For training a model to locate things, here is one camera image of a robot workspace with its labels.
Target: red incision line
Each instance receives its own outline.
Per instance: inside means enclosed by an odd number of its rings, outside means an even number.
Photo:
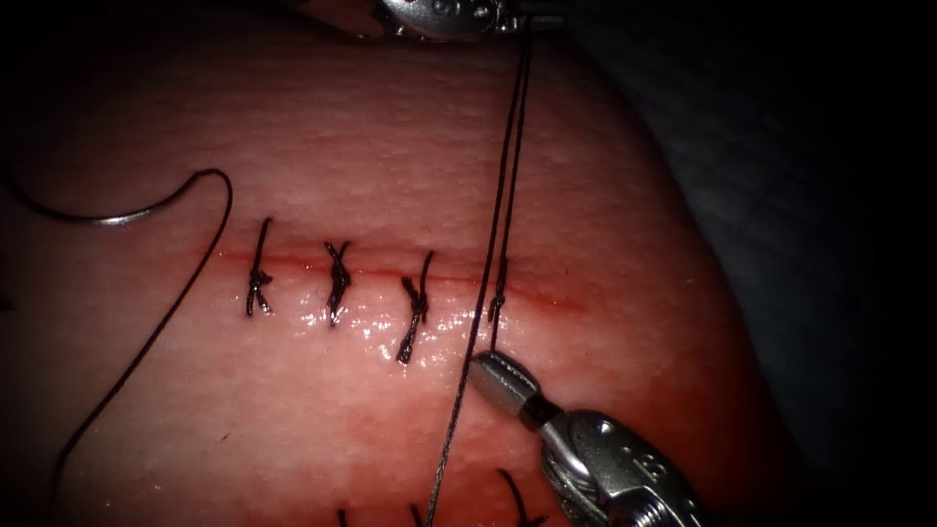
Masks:
[[[252,252],[224,251],[219,256],[223,261],[243,264],[244,269],[249,269],[251,263],[254,261],[254,253]],[[267,266],[267,268],[270,268],[271,265],[294,266],[305,272],[321,274],[323,277],[329,276],[329,269],[332,267],[332,263],[326,259],[322,259],[321,263],[309,263],[308,260],[302,260],[297,257],[278,256],[276,254],[268,253],[264,254],[264,264]],[[362,268],[360,266],[350,268],[348,272],[359,276],[386,277],[388,281],[394,283],[399,282],[401,274],[406,274],[402,269],[399,268]],[[513,285],[507,286],[505,291],[510,292],[512,296],[520,297],[527,302],[536,304],[544,309],[555,309],[576,313],[583,313],[586,311],[583,304],[571,301],[568,298],[561,300],[546,294],[534,293],[528,289],[523,288],[523,279],[521,276],[513,276],[511,278],[511,283]],[[454,282],[472,287],[478,285],[478,281],[475,278],[468,278],[465,276],[441,276],[439,274],[432,273],[427,274],[427,282]]]

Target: skin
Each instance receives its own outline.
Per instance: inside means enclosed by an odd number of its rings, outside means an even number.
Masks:
[[[217,166],[227,230],[137,373],[73,452],[70,525],[412,525],[425,514],[474,306],[517,42],[361,42],[231,16],[114,46],[15,143],[36,199],[129,210]],[[119,90],[102,87],[119,86]],[[498,347],[563,408],[606,412],[724,519],[789,505],[799,463],[738,309],[635,114],[563,37],[534,47]],[[152,331],[218,226],[220,180],[123,227],[54,223],[2,194],[4,483],[43,518],[59,448]],[[244,312],[263,219],[273,314]],[[330,328],[332,261],[352,285]],[[427,278],[410,364],[401,276]],[[489,283],[494,289],[494,274]],[[490,327],[481,324],[478,349]],[[565,525],[536,436],[471,389],[435,525]]]

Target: metal instrument tip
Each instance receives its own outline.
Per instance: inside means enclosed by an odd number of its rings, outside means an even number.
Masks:
[[[468,381],[495,409],[518,418],[531,431],[539,430],[562,410],[549,402],[540,383],[519,362],[500,351],[475,355]]]

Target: black suture thread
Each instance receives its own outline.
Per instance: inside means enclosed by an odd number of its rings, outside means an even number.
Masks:
[[[270,312],[270,304],[264,298],[261,287],[273,281],[273,277],[261,270],[261,257],[264,254],[264,240],[266,240],[266,229],[273,218],[264,219],[261,224],[261,235],[257,238],[257,250],[254,252],[254,265],[251,266],[251,273],[247,282],[247,316],[254,315],[254,298],[257,298],[257,304],[264,313]]]
[[[420,519],[420,511],[417,509],[417,506],[410,504],[410,513],[413,514],[413,523],[417,527],[424,527],[423,520]]]
[[[524,115],[527,112],[527,85],[530,79],[530,58],[524,65],[524,87],[520,96],[520,109],[517,116],[517,137],[514,138],[514,159],[510,170],[510,187],[508,190],[508,210],[505,213],[505,231],[501,237],[501,256],[498,260],[498,278],[495,281],[495,296],[491,299],[488,309],[488,321],[494,322],[491,328],[491,349],[495,349],[498,341],[498,327],[501,320],[501,306],[505,304],[505,286],[508,285],[508,239],[510,237],[510,219],[514,212],[514,192],[517,188],[517,168],[520,165],[520,144],[524,136]]]
[[[332,257],[332,269],[329,273],[332,275],[332,292],[329,293],[329,300],[326,303],[329,307],[329,327],[335,327],[337,322],[336,315],[338,314],[339,304],[342,302],[342,295],[345,294],[345,289],[351,285],[351,275],[348,274],[345,265],[342,263],[342,257],[345,255],[345,249],[348,248],[350,242],[345,242],[342,244],[342,248],[338,251],[335,250],[329,242],[325,242],[325,249],[329,252],[329,256]]]
[[[215,247],[218,245],[218,241],[222,237],[222,232],[227,226],[227,219],[231,214],[231,205],[234,201],[234,190],[231,187],[231,179],[219,169],[208,168],[200,170],[188,180],[183,183],[175,192],[170,194],[168,197],[142,209],[136,211],[131,211],[122,215],[115,216],[77,216],[71,215],[63,212],[59,212],[45,205],[42,205],[23,192],[16,184],[9,180],[8,183],[13,189],[13,193],[19,198],[26,206],[31,208],[34,212],[56,220],[59,222],[66,223],[80,223],[80,224],[92,224],[92,225],[123,225],[140,218],[149,216],[156,211],[159,211],[173,202],[182,197],[198,180],[207,176],[218,176],[224,181],[224,186],[227,189],[227,200],[224,206],[224,214],[222,216],[222,221],[218,226],[218,230],[215,233],[215,236],[212,238],[212,242],[209,244],[208,249],[205,251],[202,260],[198,263],[198,266],[195,268],[195,271],[192,272],[191,277],[189,277],[188,282],[185,283],[183,290],[179,293],[179,296],[176,298],[176,301],[170,306],[169,310],[166,311],[166,314],[163,315],[163,318],[159,321],[159,324],[156,325],[156,329],[149,335],[149,338],[146,339],[146,342],[143,344],[143,347],[130,362],[130,365],[126,370],[120,375],[117,379],[117,382],[110,388],[107,394],[101,399],[98,405],[94,410],[85,418],[82,424],[72,432],[71,436],[65,442],[65,444],[59,450],[59,454],[56,456],[55,465],[53,466],[53,475],[52,475],[52,488],[49,493],[49,513],[50,516],[54,511],[56,500],[59,496],[59,487],[61,484],[61,475],[65,467],[65,463],[68,461],[68,457],[71,455],[71,452],[77,446],[78,441],[81,440],[81,437],[88,430],[91,424],[98,418],[98,416],[103,412],[104,408],[110,401],[117,395],[120,389],[123,387],[124,383],[130,379],[130,376],[133,375],[134,371],[137,370],[137,367],[140,366],[140,363],[143,362],[143,359],[146,357],[146,354],[149,353],[149,350],[153,347],[153,344],[156,342],[156,339],[159,338],[160,334],[166,328],[166,325],[169,323],[169,320],[176,313],[176,310],[179,309],[179,306],[183,303],[185,296],[188,294],[188,291],[195,284],[195,280],[198,279],[198,276],[201,274],[202,269],[205,267],[205,264],[208,262],[208,259],[211,258],[212,253],[215,251]]]
[[[517,488],[513,478],[511,478],[508,471],[504,470],[503,468],[498,468],[498,473],[508,483],[508,486],[510,487],[510,494],[514,497],[514,502],[517,504],[517,527],[539,527],[541,523],[544,523],[549,519],[548,516],[528,518],[527,509],[524,507],[524,500],[520,496],[520,489]]]
[[[410,308],[413,315],[410,318],[410,328],[407,334],[400,341],[400,349],[397,351],[396,361],[400,364],[410,364],[410,355],[413,353],[413,341],[417,338],[417,325],[421,317],[423,323],[427,323],[427,312],[429,312],[429,300],[427,298],[427,272],[429,271],[429,261],[432,260],[434,251],[429,251],[427,257],[423,260],[423,271],[420,273],[420,291],[413,287],[413,280],[404,276],[400,279],[403,283],[403,289],[410,297]]]
[[[508,230],[505,225],[505,239],[507,239]],[[501,254],[501,260],[498,262],[498,279],[495,281],[495,296],[491,298],[491,304],[488,305],[488,322],[494,322],[491,326],[491,345],[490,349],[495,349],[498,341],[498,324],[501,320],[501,306],[505,304],[505,286],[508,283],[508,255],[507,246]]]
[[[481,273],[481,284],[478,289],[478,300],[475,303],[475,314],[471,320],[471,329],[468,332],[468,345],[466,346],[466,355],[462,363],[462,372],[459,377],[459,385],[456,387],[456,399],[452,405],[452,414],[449,417],[449,425],[446,428],[446,438],[442,445],[442,454],[439,457],[439,465],[436,467],[435,478],[432,482],[432,493],[429,496],[429,507],[427,508],[426,527],[432,527],[432,520],[436,511],[436,502],[439,500],[439,489],[442,486],[442,476],[446,470],[446,463],[449,461],[449,449],[452,447],[452,438],[456,431],[456,421],[459,419],[459,412],[462,410],[462,400],[466,393],[466,383],[469,380],[469,365],[471,362],[471,352],[475,346],[475,340],[478,337],[478,325],[481,322],[481,312],[485,307],[485,291],[488,288],[488,276],[491,273],[491,263],[495,253],[495,239],[498,236],[498,216],[501,214],[501,201],[505,193],[505,180],[508,167],[508,152],[510,146],[510,132],[513,128],[514,113],[517,107],[517,97],[520,93],[521,80],[524,83],[524,98],[527,94],[527,80],[530,76],[530,56],[531,56],[531,36],[530,36],[530,18],[524,24],[523,46],[521,48],[520,60],[517,64],[517,74],[514,78],[513,96],[510,101],[510,110],[508,112],[508,126],[505,131],[504,148],[501,155],[501,167],[498,175],[498,191],[495,194],[495,209],[491,221],[491,233],[488,238],[488,252],[485,255],[485,266]],[[517,129],[523,128],[523,120],[518,120]]]

